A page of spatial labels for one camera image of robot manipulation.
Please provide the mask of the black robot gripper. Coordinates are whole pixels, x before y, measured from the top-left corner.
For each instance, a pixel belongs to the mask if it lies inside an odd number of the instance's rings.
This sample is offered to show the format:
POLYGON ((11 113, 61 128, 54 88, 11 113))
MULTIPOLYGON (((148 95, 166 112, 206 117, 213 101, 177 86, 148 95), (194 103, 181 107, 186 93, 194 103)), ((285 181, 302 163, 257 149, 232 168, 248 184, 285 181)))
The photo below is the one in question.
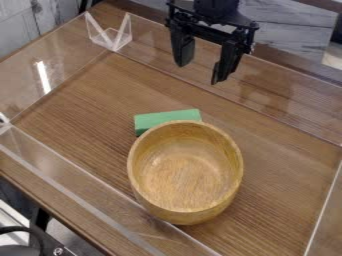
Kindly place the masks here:
POLYGON ((240 0, 168 0, 168 7, 166 26, 180 67, 194 58, 196 37, 224 44, 212 77, 216 85, 236 72, 244 53, 253 51, 260 24, 240 12, 240 0))

